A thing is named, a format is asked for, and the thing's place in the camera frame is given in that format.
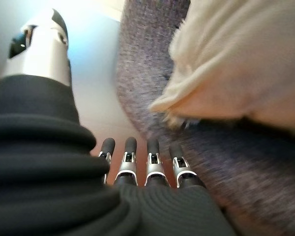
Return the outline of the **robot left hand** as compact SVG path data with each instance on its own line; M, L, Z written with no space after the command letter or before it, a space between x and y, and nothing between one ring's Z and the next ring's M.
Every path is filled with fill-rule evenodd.
M159 142L147 142L147 178L137 184L136 139L106 183L115 141L98 157L80 125L61 15L49 9L10 43L0 78L0 236L233 236L232 226L192 171L169 148L177 182L162 168Z

